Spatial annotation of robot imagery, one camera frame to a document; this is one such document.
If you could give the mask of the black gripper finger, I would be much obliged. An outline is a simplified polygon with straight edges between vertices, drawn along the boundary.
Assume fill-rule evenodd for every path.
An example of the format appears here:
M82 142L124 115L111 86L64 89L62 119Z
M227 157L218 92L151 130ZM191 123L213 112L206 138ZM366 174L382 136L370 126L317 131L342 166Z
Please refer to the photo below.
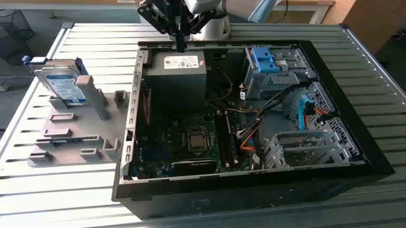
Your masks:
M176 51L182 53L182 18L155 18L155 12L150 0L140 1L138 13L162 34L167 33L174 38Z
M210 20L222 19L225 16L226 13L218 14L215 9L199 13L195 17L189 9L182 10L182 52L187 48L186 37L198 34Z

